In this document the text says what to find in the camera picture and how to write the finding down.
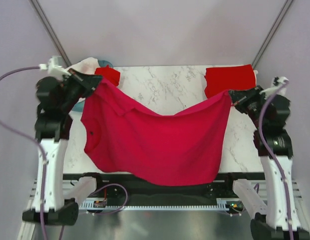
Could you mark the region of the magenta polo shirt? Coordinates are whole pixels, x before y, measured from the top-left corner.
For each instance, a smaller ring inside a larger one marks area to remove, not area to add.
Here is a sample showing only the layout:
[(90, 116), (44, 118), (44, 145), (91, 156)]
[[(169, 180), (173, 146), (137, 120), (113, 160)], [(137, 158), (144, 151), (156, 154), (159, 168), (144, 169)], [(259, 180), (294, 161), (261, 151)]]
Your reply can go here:
[(128, 172), (161, 186), (212, 182), (231, 108), (224, 91), (174, 115), (160, 115), (108, 80), (86, 99), (85, 154), (105, 172)]

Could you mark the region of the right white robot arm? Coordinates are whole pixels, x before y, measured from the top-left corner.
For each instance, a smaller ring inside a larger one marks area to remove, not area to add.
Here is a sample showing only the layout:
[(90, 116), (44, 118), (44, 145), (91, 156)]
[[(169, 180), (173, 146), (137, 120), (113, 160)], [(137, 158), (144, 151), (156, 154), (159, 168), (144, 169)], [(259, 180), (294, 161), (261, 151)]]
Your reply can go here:
[(248, 212), (255, 240), (307, 240), (310, 233), (301, 226), (295, 208), (292, 186), (292, 142), (285, 130), (290, 101), (279, 89), (229, 91), (233, 106), (246, 114), (256, 127), (254, 145), (263, 167), (266, 197), (246, 179), (231, 179), (224, 184), (230, 197), (238, 196)]

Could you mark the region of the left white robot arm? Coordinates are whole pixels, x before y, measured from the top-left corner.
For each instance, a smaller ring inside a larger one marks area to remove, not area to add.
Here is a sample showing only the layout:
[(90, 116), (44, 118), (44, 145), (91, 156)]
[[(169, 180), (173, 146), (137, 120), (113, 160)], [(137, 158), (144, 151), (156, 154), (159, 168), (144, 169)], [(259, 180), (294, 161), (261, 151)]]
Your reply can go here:
[(90, 97), (101, 81), (100, 75), (84, 74), (72, 68), (62, 80), (48, 76), (38, 81), (37, 188), (30, 209), (23, 212), (23, 221), (44, 226), (73, 226), (84, 200), (90, 195), (103, 194), (104, 184), (96, 172), (83, 173), (67, 193), (63, 192), (64, 160), (73, 122), (69, 113), (80, 98)]

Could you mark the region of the white t shirt in basket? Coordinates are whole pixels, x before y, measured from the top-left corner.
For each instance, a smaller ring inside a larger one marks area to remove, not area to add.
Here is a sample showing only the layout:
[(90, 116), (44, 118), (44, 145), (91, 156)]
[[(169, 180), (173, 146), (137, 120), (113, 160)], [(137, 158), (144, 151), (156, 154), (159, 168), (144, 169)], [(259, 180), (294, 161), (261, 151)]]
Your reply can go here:
[(87, 75), (94, 75), (97, 68), (99, 68), (98, 60), (94, 57), (88, 57), (76, 64), (66, 68), (66, 70), (74, 69), (80, 73)]

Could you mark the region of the folded red t shirt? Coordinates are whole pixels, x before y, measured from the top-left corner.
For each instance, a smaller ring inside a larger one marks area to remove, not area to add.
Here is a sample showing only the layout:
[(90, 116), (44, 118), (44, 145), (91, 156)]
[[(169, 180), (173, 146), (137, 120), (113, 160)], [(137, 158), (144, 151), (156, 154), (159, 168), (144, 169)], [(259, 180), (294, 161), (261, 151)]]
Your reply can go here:
[(227, 90), (245, 91), (256, 86), (256, 76), (250, 64), (229, 67), (209, 67), (205, 73), (207, 98)]

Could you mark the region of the red t shirt in basket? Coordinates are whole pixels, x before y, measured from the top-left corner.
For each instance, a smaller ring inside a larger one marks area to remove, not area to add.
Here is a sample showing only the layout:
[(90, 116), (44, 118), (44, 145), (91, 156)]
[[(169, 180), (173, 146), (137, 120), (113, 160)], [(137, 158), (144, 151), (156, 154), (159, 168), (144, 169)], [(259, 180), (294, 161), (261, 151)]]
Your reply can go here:
[(120, 83), (120, 75), (121, 75), (120, 72), (113, 69), (109, 65), (96, 68), (95, 74), (100, 75), (103, 78), (107, 79), (110, 83), (112, 83), (116, 87)]

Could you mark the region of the teal laundry basket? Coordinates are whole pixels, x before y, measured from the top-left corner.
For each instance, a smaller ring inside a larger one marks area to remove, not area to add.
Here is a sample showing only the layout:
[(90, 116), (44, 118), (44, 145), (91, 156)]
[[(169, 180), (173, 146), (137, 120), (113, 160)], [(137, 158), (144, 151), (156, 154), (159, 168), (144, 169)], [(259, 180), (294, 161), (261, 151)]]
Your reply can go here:
[[(110, 67), (113, 68), (113, 65), (106, 60), (98, 60), (98, 64), (100, 67), (105, 67), (106, 65), (109, 65)], [(84, 109), (84, 104), (85, 104), (85, 98), (80, 98), (79, 101), (72, 108), (72, 111), (82, 113)]]

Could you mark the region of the left aluminium corner post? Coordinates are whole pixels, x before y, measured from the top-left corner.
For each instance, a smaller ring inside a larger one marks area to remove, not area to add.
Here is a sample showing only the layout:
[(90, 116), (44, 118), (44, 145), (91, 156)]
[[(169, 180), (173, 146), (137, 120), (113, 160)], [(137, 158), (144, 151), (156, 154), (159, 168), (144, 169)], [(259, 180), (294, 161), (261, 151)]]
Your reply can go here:
[(40, 22), (42, 23), (43, 27), (45, 28), (47, 34), (49, 35), (53, 45), (55, 46), (57, 52), (62, 57), (66, 66), (72, 65), (68, 55), (66, 54), (65, 49), (62, 46), (53, 26), (51, 25), (44, 9), (42, 8), (39, 0), (29, 0), (31, 6), (33, 7), (34, 11), (36, 12)]

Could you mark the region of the aluminium corner post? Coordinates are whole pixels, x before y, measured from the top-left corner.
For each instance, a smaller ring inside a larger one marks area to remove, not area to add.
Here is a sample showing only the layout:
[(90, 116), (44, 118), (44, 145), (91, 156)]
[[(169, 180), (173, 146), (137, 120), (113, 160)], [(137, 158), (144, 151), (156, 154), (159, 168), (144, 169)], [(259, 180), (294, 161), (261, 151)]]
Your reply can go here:
[(279, 30), (281, 24), (283, 23), (287, 13), (289, 12), (293, 4), (294, 4), (294, 0), (284, 1), (284, 4), (282, 5), (277, 17), (275, 18), (271, 28), (269, 29), (264, 41), (262, 42), (257, 54), (255, 55), (251, 63), (251, 66), (253, 69), (256, 69), (257, 65), (259, 64), (260, 60), (262, 59), (263, 55), (268, 49), (272, 39), (274, 38), (275, 34)]
[(49, 35), (53, 45), (55, 46), (57, 52), (62, 57), (66, 66), (72, 65), (68, 55), (66, 54), (65, 49), (62, 46), (53, 26), (51, 25), (44, 9), (42, 8), (39, 0), (29, 0), (31, 6), (33, 7), (34, 11), (36, 12), (40, 22), (42, 23), (43, 27), (45, 28), (47, 34)]

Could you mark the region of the right aluminium corner post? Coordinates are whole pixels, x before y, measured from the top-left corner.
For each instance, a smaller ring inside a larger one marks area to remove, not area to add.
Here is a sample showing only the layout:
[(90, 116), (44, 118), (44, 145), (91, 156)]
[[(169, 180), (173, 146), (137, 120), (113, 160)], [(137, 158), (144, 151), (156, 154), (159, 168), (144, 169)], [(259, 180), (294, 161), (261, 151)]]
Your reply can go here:
[(262, 42), (257, 54), (255, 55), (251, 63), (251, 66), (253, 69), (256, 69), (257, 65), (259, 64), (260, 60), (262, 59), (263, 55), (268, 49), (272, 39), (274, 38), (275, 34), (279, 30), (281, 24), (283, 23), (287, 13), (289, 12), (293, 4), (294, 4), (294, 0), (284, 1), (284, 4), (282, 5), (277, 17), (275, 18), (271, 28), (269, 29), (264, 41)]

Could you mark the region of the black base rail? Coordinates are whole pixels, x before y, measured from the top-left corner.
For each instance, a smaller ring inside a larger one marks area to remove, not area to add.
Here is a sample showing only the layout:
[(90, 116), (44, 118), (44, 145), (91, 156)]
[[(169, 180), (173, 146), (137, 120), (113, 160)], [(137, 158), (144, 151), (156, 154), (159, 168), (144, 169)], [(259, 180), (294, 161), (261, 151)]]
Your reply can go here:
[(216, 198), (234, 198), (231, 186), (234, 180), (247, 179), (257, 180), (259, 174), (255, 172), (231, 172), (219, 173), (211, 183), (191, 186), (160, 186), (149, 183), (132, 174), (102, 174), (102, 173), (81, 173), (81, 174), (64, 174), (64, 180), (78, 180), (80, 177), (95, 176), (97, 177), (97, 187), (101, 188), (106, 184), (122, 185), (128, 195), (127, 198), (145, 199), (216, 199)]

